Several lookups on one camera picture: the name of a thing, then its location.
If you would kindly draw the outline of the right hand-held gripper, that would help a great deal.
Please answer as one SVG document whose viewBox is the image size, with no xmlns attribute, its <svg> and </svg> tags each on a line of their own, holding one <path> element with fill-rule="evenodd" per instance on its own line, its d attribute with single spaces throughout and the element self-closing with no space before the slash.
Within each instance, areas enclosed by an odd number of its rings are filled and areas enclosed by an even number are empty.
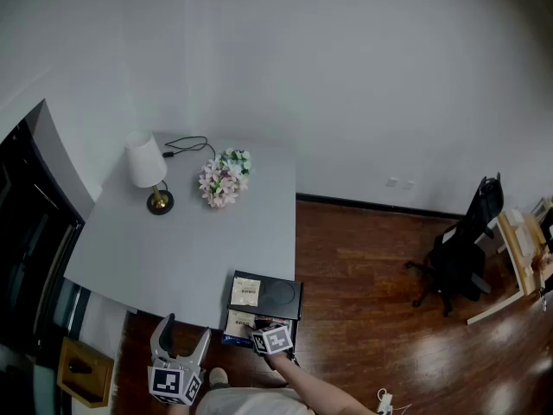
<svg viewBox="0 0 553 415">
<path fill-rule="evenodd" d="M 253 347 L 259 354 L 272 355 L 293 348 L 289 329 L 282 324 L 271 324 L 258 330 L 249 324 L 242 324 L 240 334 L 251 335 Z"/>
</svg>

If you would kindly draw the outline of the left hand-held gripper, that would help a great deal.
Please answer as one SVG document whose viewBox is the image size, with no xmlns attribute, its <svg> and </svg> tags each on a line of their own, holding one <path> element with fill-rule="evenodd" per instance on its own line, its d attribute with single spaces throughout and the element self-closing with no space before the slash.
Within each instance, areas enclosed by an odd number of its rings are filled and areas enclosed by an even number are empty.
<svg viewBox="0 0 553 415">
<path fill-rule="evenodd" d="M 206 328 L 192 354 L 178 355 L 173 352 L 173 328 L 175 314 L 163 318 L 150 337 L 150 350 L 155 358 L 148 367 L 149 393 L 159 401 L 171 405 L 192 405 L 203 383 L 200 365 L 206 356 L 211 341 L 211 329 Z"/>
</svg>

